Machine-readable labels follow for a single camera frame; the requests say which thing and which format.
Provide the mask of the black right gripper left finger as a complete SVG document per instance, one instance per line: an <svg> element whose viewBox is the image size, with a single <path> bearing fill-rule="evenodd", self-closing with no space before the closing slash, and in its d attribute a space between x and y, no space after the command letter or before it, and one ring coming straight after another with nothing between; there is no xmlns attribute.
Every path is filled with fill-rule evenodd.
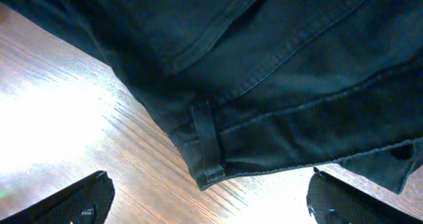
<svg viewBox="0 0 423 224"><path fill-rule="evenodd" d="M104 224L115 196L103 170L1 220L1 224Z"/></svg>

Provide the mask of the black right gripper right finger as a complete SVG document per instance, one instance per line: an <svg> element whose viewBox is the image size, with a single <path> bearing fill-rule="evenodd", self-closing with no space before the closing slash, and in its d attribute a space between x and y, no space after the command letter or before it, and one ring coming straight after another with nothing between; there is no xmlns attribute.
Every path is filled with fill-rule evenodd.
<svg viewBox="0 0 423 224"><path fill-rule="evenodd" d="M422 224L421 220L319 170L310 179L307 209L318 224Z"/></svg>

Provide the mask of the black pants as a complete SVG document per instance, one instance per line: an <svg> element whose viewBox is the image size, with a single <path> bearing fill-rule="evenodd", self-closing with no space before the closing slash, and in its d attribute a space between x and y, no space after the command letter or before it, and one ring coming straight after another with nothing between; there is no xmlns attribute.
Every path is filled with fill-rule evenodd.
<svg viewBox="0 0 423 224"><path fill-rule="evenodd" d="M339 163L422 166L422 0L1 0L109 65L201 190Z"/></svg>

